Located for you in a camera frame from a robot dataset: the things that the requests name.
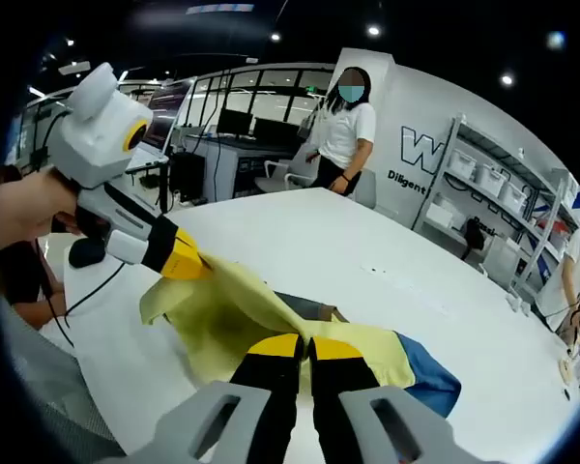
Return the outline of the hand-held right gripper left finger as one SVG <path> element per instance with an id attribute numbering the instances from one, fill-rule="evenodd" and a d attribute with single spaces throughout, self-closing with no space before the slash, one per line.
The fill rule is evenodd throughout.
<path id="1" fill-rule="evenodd" d="M 228 382 L 214 381 L 165 414 L 127 463 L 281 463 L 296 423 L 303 339 L 264 338 Z"/>

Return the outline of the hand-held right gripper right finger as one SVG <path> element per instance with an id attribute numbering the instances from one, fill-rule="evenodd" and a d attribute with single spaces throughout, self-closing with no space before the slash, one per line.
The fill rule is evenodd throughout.
<path id="1" fill-rule="evenodd" d="M 376 344 L 376 359 L 367 362 L 365 349 L 340 340 L 314 336 L 308 343 L 313 422 L 327 463 L 362 463 L 356 434 L 339 396 L 385 385 L 401 387 L 434 413 L 447 418 L 461 394 L 461 382 L 428 351 L 407 336 L 393 347 Z"/>

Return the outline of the person's left hand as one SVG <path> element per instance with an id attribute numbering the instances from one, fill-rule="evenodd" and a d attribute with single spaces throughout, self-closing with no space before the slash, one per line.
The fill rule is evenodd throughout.
<path id="1" fill-rule="evenodd" d="M 75 220 L 76 206 L 76 190 L 55 168 L 1 184 L 0 250 L 49 234 L 55 218 L 68 232 L 80 235 Z"/>

